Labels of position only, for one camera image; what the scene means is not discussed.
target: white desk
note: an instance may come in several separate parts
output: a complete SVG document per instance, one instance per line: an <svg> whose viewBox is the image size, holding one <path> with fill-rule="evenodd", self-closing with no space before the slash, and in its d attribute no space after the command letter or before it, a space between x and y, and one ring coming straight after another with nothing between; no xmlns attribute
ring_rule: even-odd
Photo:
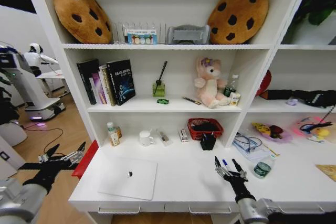
<svg viewBox="0 0 336 224"><path fill-rule="evenodd" d="M69 201L79 210L96 215L99 208L115 212L209 212L237 213L235 194L230 184L215 172L214 156L238 161L247 171L248 190L256 197L279 203L284 211L336 210L336 183L315 167L315 164L336 164L336 145L318 144L297 138L289 144L269 143L281 156L272 172L256 178L253 164L235 147L224 148L217 141L212 151L203 151L199 141L181 143L177 133L168 134L173 144L164 147L160 140L149 147L138 143L138 130L123 129L121 144L112 147L106 141L99 148ZM113 155L156 161L157 174L153 200L145 201L97 192L102 156Z"/></svg>
<svg viewBox="0 0 336 224"><path fill-rule="evenodd" d="M36 79L41 79L42 80L43 85L47 89L50 98L53 97L53 95L52 95L53 93L50 90L50 87L49 87L48 83L46 82L46 79L60 79L60 80L62 80L63 85L65 87L65 92L64 92L64 94L60 95L59 98L61 98L61 97L65 96L66 94L70 93L67 82L65 81L65 77L63 76L62 70L60 70L60 69L55 70L55 71L51 71L51 72L42 73L39 76L37 76Z"/></svg>

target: drawer handle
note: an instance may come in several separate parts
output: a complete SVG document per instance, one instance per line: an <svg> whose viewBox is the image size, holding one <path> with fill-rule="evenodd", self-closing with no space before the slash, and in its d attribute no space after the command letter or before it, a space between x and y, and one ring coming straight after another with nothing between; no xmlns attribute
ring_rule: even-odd
<svg viewBox="0 0 336 224"><path fill-rule="evenodd" d="M137 215L140 213L140 205L137 211L101 211L99 207L97 213L100 215Z"/></svg>
<svg viewBox="0 0 336 224"><path fill-rule="evenodd" d="M298 211L285 211L283 210L280 206L279 209L283 214L286 215L294 215L294 214L324 214L325 211L323 210L322 207L317 205L318 209L311 209L311 210L298 210Z"/></svg>
<svg viewBox="0 0 336 224"><path fill-rule="evenodd" d="M192 215L214 215L214 214L219 214L219 215L229 215L232 213L231 207L228 207L228 211L222 211L222 212L200 212L200 211L192 211L189 206L189 213Z"/></svg>

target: wooden floor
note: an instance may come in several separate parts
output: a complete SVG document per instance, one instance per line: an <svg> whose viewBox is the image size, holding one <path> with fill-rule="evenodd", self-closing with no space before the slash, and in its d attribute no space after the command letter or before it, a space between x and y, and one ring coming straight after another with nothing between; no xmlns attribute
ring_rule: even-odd
<svg viewBox="0 0 336 224"><path fill-rule="evenodd" d="M54 119L40 123L28 128L29 130L46 130L53 128L63 129L63 135L53 144L60 143L59 152L68 154L76 150L79 145L86 141L86 150L91 141L80 118L77 107L71 94L62 98L66 110L57 115ZM33 125L23 109L20 109L19 122L24 127ZM43 153L44 147L59 134L54 131L27 131L28 138L16 145L14 149L26 160L26 162L37 162L37 156ZM21 183L34 177L36 171L20 170L16 177ZM83 213L78 212L68 203L72 191L78 183L77 177L71 176L71 171L61 171L52 190L46 196L40 209L37 224L90 224L90 219ZM112 224L211 224L210 216L191 216L187 213L141 213L134 216L113 216Z"/></svg>

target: cookie pillow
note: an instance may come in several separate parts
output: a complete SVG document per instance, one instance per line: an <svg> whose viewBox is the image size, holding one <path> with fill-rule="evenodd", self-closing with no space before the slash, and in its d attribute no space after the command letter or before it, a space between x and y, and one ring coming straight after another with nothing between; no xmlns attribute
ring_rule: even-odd
<svg viewBox="0 0 336 224"><path fill-rule="evenodd" d="M107 44L111 23L96 0L54 0L59 21L80 42Z"/></svg>
<svg viewBox="0 0 336 224"><path fill-rule="evenodd" d="M241 44L260 29L268 11L268 0L220 0L208 25L213 44Z"/></svg>

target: wall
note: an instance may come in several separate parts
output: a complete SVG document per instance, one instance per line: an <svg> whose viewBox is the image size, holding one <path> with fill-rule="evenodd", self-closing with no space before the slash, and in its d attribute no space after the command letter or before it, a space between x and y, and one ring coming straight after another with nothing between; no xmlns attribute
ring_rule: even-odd
<svg viewBox="0 0 336 224"><path fill-rule="evenodd" d="M5 6L0 6L0 40L13 45L18 51L24 53L29 50L29 44L39 43L44 54L55 58L47 36L36 14L24 12ZM54 70L59 69L58 65L51 66ZM41 67L42 72L50 72L48 65ZM47 80L50 88L56 89L63 86L60 80ZM12 104L18 106L23 102L21 96L13 86L0 83L8 92L12 94Z"/></svg>

